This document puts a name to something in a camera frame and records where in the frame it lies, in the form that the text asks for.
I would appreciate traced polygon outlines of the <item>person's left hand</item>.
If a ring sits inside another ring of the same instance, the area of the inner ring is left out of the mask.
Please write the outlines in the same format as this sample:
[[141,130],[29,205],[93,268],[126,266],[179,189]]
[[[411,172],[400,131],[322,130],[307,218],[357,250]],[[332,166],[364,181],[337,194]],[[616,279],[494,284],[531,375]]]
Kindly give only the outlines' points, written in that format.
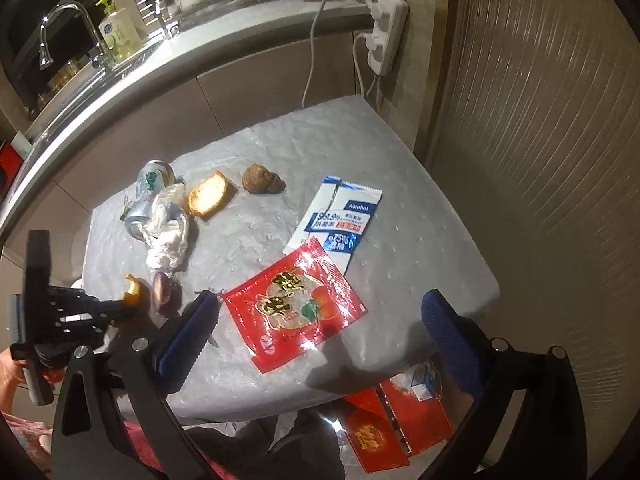
[[0,354],[0,408],[2,413],[11,414],[17,389],[26,382],[24,360],[12,359],[9,349]]

